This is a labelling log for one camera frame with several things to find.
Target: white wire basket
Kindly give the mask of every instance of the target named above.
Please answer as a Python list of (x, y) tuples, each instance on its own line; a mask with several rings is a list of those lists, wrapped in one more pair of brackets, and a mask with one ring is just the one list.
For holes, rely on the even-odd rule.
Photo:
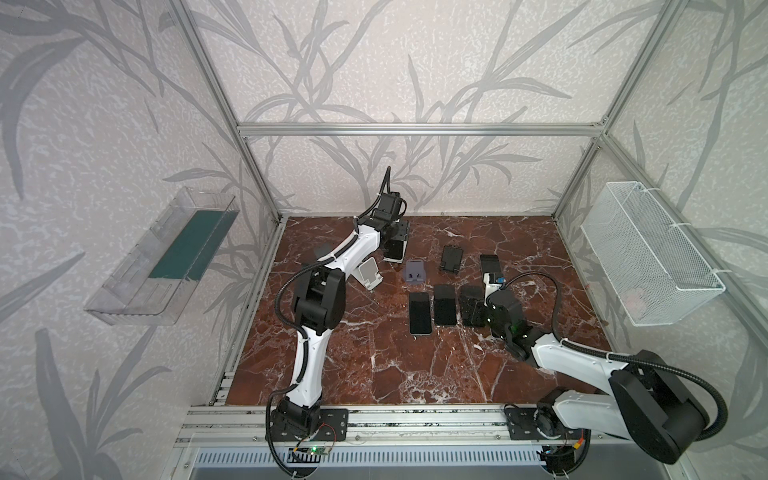
[(581, 225), (636, 326), (669, 325), (725, 291), (640, 182), (609, 182)]

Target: phone screen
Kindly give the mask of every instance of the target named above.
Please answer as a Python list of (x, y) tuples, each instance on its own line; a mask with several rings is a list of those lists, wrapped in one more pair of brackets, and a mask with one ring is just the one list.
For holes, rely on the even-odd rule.
[(435, 285), (435, 325), (456, 324), (456, 291), (453, 285)]
[(429, 312), (429, 294), (413, 292), (408, 298), (411, 335), (432, 333), (432, 315)]

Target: black motor housing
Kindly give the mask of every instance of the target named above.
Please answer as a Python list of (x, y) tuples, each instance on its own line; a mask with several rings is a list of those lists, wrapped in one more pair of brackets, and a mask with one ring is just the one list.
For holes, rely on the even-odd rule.
[[(666, 363), (641, 350), (635, 357)], [(707, 427), (710, 417), (673, 373), (633, 364), (608, 379), (632, 439), (648, 455), (672, 465)]]

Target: leaf pattern wallpaper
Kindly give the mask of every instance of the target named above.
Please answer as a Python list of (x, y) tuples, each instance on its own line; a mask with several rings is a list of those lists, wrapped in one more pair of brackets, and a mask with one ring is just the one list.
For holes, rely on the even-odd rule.
[[(599, 121), (662, 2), (191, 0), (241, 122)], [(252, 137), (282, 210), (549, 214), (587, 138)]]
[[(611, 130), (764, 306), (768, 303), (768, 2), (688, 2)], [(721, 299), (679, 323), (632, 325), (581, 223), (606, 181), (626, 180), (599, 154), (559, 220), (615, 349), (651, 349), (705, 372), (729, 400), (726, 428), (691, 446), (702, 480), (764, 478), (768, 354)]]
[[(164, 2), (0, 0), (0, 478), (156, 478), (275, 225)], [(89, 296), (182, 186), (240, 214), (175, 326)]]
[(768, 311), (768, 1), (689, 2), (612, 134)]

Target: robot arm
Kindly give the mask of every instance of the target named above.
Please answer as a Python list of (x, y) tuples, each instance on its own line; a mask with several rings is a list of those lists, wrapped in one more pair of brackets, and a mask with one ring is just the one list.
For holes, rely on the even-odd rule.
[(389, 261), (402, 262), (405, 256), (408, 222), (402, 221), (404, 204), (399, 193), (389, 191), (388, 168), (379, 197), (360, 218), (353, 220), (352, 233), (320, 257), (315, 267), (296, 278), (292, 310), (297, 325), (297, 345), (292, 389), (278, 404), (273, 421), (285, 425), (285, 430), (297, 438), (310, 436), (319, 426), (323, 364), (331, 332), (341, 321), (346, 307), (346, 280), (352, 275), (372, 289), (377, 282), (364, 281), (366, 275), (361, 272), (364, 260), (379, 248)]
[[(551, 421), (558, 420), (569, 429), (596, 430), (632, 439), (648, 455), (667, 464), (675, 463), (694, 441), (709, 438), (723, 428), (727, 420), (725, 402), (699, 377), (668, 366), (646, 350), (624, 356), (560, 339), (556, 322), (561, 302), (559, 287), (557, 295), (553, 333), (528, 326), (519, 301), (505, 286), (487, 299), (492, 329), (504, 338), (507, 350), (518, 360), (565, 373), (604, 392), (563, 392), (550, 405), (539, 406), (545, 415), (553, 414)], [(680, 376), (703, 386), (715, 399), (718, 416), (709, 427), (706, 410)]]

